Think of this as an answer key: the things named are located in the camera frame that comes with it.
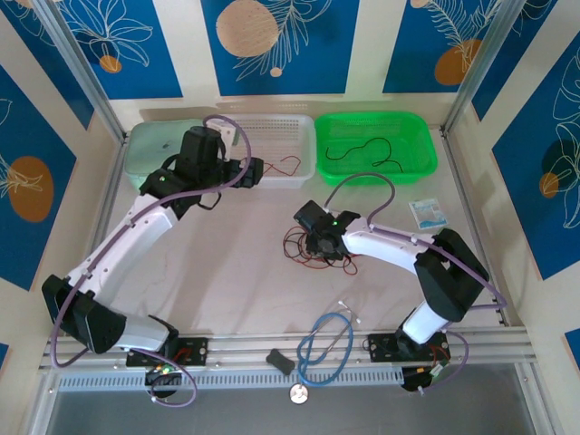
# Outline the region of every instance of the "small packet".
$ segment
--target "small packet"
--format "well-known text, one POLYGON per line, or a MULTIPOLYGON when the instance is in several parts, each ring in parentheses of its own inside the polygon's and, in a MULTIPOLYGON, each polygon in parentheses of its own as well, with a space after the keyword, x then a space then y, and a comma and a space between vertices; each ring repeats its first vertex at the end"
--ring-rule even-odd
POLYGON ((439 207, 439 201, 435 198, 410 202, 409 207, 419 229, 445 227, 448 224, 445 214, 439 207))

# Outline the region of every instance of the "black eraser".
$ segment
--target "black eraser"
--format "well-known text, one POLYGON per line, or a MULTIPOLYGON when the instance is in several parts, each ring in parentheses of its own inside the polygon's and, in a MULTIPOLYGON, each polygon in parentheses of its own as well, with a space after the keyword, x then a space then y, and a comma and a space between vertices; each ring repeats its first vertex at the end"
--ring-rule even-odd
POLYGON ((283 356, 277 349, 270 351, 270 354, 266 357, 266 362, 275 366, 285 376, 289 376, 296 367, 294 361, 283 356))

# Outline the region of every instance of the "blue wire loop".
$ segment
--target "blue wire loop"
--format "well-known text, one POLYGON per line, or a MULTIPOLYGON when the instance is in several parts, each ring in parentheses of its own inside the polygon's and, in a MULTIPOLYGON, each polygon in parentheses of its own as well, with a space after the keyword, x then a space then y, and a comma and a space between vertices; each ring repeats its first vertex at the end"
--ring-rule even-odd
POLYGON ((354 342, 354 329, 353 329, 353 325, 351 324, 350 320, 348 320, 346 317, 344 317, 340 313, 328 313, 328 314, 322 315, 314 324, 314 326, 312 328, 312 332, 308 336, 306 336, 305 338, 302 339, 300 344, 298 344, 298 348, 296 349, 296 353, 298 355, 298 369, 297 370, 298 370, 298 377, 300 378, 300 382, 308 387, 324 387, 325 385, 328 385, 329 383, 333 382, 338 377, 338 375, 341 374, 344 366, 348 362, 348 358, 351 354, 351 350, 353 349, 353 342, 354 342), (325 379, 324 381, 320 381, 320 382, 310 381, 308 378, 306 378, 306 370, 308 369, 308 366, 320 364, 322 361, 324 361, 324 359, 326 358, 326 355, 328 354, 328 352, 324 352, 322 355, 320 355, 315 360, 312 360, 312 361, 310 360, 310 354, 312 352, 312 346, 314 344, 314 337, 316 335, 316 330, 320 327, 322 322, 325 322, 325 321, 330 320, 332 318, 340 319, 348 325, 348 345, 346 346, 346 352, 344 353, 344 357, 343 357, 343 360, 341 361, 340 365, 338 366, 336 371, 329 378, 325 379), (306 356, 303 356, 302 349, 306 344, 308 344, 308 347, 306 349, 306 356))

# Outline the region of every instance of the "tan circle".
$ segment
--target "tan circle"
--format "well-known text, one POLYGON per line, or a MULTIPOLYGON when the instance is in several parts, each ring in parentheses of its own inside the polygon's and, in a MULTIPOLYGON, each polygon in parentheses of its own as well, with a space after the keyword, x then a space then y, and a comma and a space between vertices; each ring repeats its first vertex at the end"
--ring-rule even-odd
POLYGON ((28 9, 32 9, 33 8, 33 2, 32 0, 15 0, 19 5, 22 5, 28 9))
POLYGON ((53 205, 54 185, 51 171, 42 160, 30 156, 16 159, 10 169, 16 173, 12 176, 13 181, 17 181, 8 190, 13 210, 28 222, 42 222, 53 205), (27 187, 26 181, 32 179, 35 179, 34 183, 27 187))
POLYGON ((553 198, 558 193, 558 177, 552 172, 547 172, 540 179, 540 193, 546 198, 553 198))
POLYGON ((420 8, 426 6, 428 2, 430 0, 411 0, 411 6, 420 8))
POLYGON ((461 84, 467 74, 469 68, 465 68, 465 62, 467 65, 471 65, 475 55, 478 53, 481 41, 479 39, 469 39, 461 45, 449 48, 437 61, 435 66, 435 79, 437 82, 444 84, 446 86, 453 86, 456 84, 461 84))
POLYGON ((228 53, 253 57, 270 50, 278 40, 278 24, 257 0, 236 0, 217 18, 217 38, 228 53))
POLYGON ((122 68, 122 65, 121 65, 121 62, 119 62, 119 59, 117 59, 116 57, 113 57, 113 56, 109 56, 108 54, 105 54, 99 60, 99 65, 107 73, 111 73, 111 74, 118 73, 122 68))
POLYGON ((275 66, 270 70, 270 75, 272 77, 280 77, 282 75, 282 69, 275 66))

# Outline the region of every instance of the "green plastic basket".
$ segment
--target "green plastic basket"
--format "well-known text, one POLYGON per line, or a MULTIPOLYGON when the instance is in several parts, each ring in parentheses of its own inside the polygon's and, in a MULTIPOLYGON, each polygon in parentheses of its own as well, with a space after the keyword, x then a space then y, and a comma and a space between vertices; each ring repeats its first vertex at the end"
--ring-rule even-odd
MULTIPOLYGON (((335 113, 318 118, 316 168, 335 186, 359 172, 378 172, 396 184, 414 183, 437 169, 427 123, 405 111, 335 113)), ((383 183, 361 177, 349 184, 383 183)))

